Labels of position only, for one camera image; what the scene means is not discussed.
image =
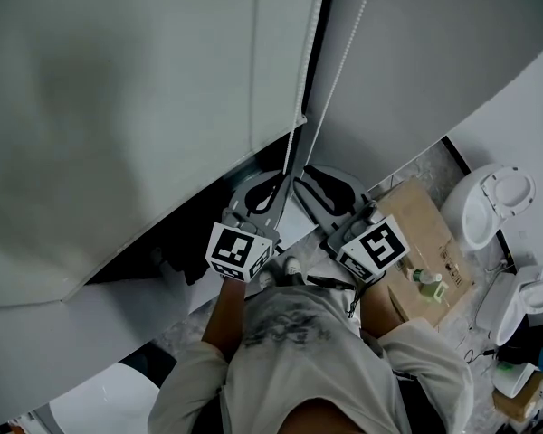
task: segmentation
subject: white toilet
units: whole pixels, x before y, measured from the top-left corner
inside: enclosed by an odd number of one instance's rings
[[[462,250],[479,250],[534,199],[535,181],[529,174],[515,165],[489,164],[454,187],[441,213]]]
[[[64,434],[146,434],[158,392],[138,371],[114,363],[49,405]]]
[[[517,275],[500,273],[477,312],[476,324],[490,340],[504,345],[526,314],[543,313],[543,267],[530,265]]]

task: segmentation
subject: gray tile floor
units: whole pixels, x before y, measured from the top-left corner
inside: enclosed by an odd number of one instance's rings
[[[412,176],[416,176],[424,183],[434,203],[440,208],[454,186],[462,179],[463,174],[444,145],[438,143],[373,188],[370,193],[376,197]],[[277,271],[280,271],[279,266],[285,257],[293,255],[300,260],[303,271],[309,274],[350,281],[348,272],[329,259],[326,252],[319,247],[321,240],[320,232],[316,230],[297,242],[276,260]],[[474,326],[474,318],[495,276],[495,273],[490,270],[498,266],[503,258],[502,249],[496,240],[493,240],[484,250],[467,255],[475,283],[472,292],[443,321],[438,330],[463,358],[469,350],[472,350],[476,356],[493,347],[486,333]],[[185,321],[171,326],[155,340],[155,343],[176,358],[177,354],[189,343],[201,339],[213,307],[214,301],[205,304]],[[496,432],[505,420],[494,410],[491,401],[491,375],[494,364],[490,357],[480,357],[471,363],[475,384],[475,407],[469,425],[464,431],[467,434]]]

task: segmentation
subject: white box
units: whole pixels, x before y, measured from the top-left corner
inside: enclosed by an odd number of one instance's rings
[[[205,259],[216,273],[247,283],[272,258],[272,249],[272,240],[215,223]]]
[[[410,247],[405,236],[395,218],[389,215],[342,246],[337,261],[366,281],[388,269],[408,252]]]

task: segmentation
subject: white shoe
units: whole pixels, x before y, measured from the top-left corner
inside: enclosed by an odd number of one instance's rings
[[[269,288],[270,286],[275,286],[275,277],[269,270],[264,270],[262,273],[260,273],[258,280],[262,290]]]
[[[296,273],[301,273],[300,261],[295,257],[290,256],[283,262],[283,274],[295,275]]]

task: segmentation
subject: person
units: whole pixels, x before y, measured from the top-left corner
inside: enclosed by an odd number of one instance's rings
[[[468,365],[423,319],[403,323],[384,280],[360,298],[358,325],[353,292],[304,285],[294,258],[284,273],[295,286],[246,301],[245,283],[224,280],[202,341],[159,391],[150,434],[462,432]]]

